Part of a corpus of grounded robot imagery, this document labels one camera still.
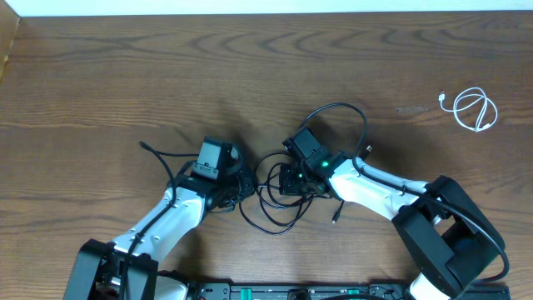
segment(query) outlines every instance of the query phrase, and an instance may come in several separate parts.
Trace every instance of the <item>wooden table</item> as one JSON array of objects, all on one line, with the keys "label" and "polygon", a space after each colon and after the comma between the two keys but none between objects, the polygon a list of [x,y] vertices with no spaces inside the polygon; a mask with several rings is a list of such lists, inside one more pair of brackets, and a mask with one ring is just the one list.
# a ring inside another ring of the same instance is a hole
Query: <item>wooden table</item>
[{"label": "wooden table", "polygon": [[[529,298],[532,51],[533,12],[23,19],[0,86],[0,298],[61,297],[84,242],[110,240],[159,202],[167,175],[139,140],[189,153],[210,135],[255,162],[332,102],[366,112],[369,163],[457,180],[506,240],[514,299]],[[441,89],[451,105],[472,86],[499,108],[486,132],[439,108]],[[352,150],[361,120],[339,108],[311,128]],[[390,222],[354,204],[333,225],[337,206],[316,201],[282,237],[238,212],[211,215],[162,268],[236,283],[414,279]],[[267,225],[256,198],[244,208]]]}]

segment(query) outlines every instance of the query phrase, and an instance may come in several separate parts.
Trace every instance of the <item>wood grain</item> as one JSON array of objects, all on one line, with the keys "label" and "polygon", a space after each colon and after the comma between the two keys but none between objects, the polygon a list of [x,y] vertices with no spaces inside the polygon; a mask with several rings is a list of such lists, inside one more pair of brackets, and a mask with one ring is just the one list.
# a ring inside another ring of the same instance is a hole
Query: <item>wood grain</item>
[{"label": "wood grain", "polygon": [[[211,135],[255,162],[331,102],[366,112],[371,164],[461,183],[506,240],[513,298],[531,298],[532,51],[532,12],[24,19],[0,86],[0,298],[61,297],[84,242],[159,201],[166,175],[139,140],[189,153]],[[499,108],[483,133],[436,99],[471,86]],[[342,109],[311,127],[334,149],[361,133]],[[283,237],[209,216],[162,268],[261,283],[417,275],[389,222],[351,205],[332,225],[337,205],[316,201]],[[256,198],[245,210],[267,224]]]},{"label": "wood grain", "polygon": [[0,82],[2,81],[3,69],[7,62],[9,49],[11,49],[15,32],[18,26],[18,15],[0,0]]}]

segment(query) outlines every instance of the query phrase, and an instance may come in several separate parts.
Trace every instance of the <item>cardboard edge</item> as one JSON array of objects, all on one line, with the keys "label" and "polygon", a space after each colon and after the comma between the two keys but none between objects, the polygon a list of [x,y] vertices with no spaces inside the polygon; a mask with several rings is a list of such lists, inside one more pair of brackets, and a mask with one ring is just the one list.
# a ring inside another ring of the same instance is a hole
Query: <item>cardboard edge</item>
[{"label": "cardboard edge", "polygon": [[0,83],[5,73],[9,52],[15,41],[20,17],[4,1],[0,0]]}]

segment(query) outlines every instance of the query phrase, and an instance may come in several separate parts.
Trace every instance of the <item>white backdrop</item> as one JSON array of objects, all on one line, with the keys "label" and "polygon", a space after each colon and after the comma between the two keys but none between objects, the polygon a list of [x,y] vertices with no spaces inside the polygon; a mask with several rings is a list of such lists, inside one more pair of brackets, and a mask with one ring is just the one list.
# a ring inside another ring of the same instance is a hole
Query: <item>white backdrop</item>
[{"label": "white backdrop", "polygon": [[21,17],[533,10],[533,0],[6,0]]}]

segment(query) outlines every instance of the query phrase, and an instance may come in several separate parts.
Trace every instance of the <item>coiled white cable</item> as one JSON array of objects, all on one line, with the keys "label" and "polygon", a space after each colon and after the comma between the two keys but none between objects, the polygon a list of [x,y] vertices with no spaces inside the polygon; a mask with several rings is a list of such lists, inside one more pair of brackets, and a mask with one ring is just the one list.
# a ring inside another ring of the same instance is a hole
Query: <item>coiled white cable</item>
[{"label": "coiled white cable", "polygon": [[[459,105],[460,101],[462,101],[463,99],[466,99],[466,98],[470,98],[470,97],[478,97],[478,98],[474,102],[468,104],[467,106],[457,109],[457,106]],[[498,109],[496,108],[496,105],[492,102],[492,100],[490,100],[485,95],[485,91],[483,91],[483,89],[481,89],[480,87],[471,87],[471,88],[468,88],[468,89],[464,90],[463,92],[461,92],[456,97],[456,100],[454,100],[452,109],[444,108],[444,106],[442,105],[442,103],[444,102],[444,99],[445,99],[444,92],[441,92],[441,94],[439,95],[439,102],[441,103],[442,110],[445,111],[445,112],[453,113],[453,115],[456,117],[456,120],[459,123],[459,125],[461,125],[462,127],[466,128],[468,130],[473,131],[474,133],[478,133],[478,132],[481,132],[483,130],[489,129],[490,127],[492,127],[492,125],[494,125],[494,123],[496,123],[496,120],[498,119]],[[481,100],[483,100],[483,107],[480,110],[479,116],[477,116],[476,125],[474,127],[470,127],[470,126],[465,125],[459,119],[459,116],[457,115],[457,113],[461,112],[461,111],[464,111],[467,108],[472,107],[473,105],[475,105],[476,103],[478,103]],[[486,109],[489,106],[489,104],[494,108],[494,112],[495,112],[494,120],[492,122],[490,122],[490,123],[486,123],[485,125],[481,126],[481,122],[483,121],[483,118],[485,117]]]}]

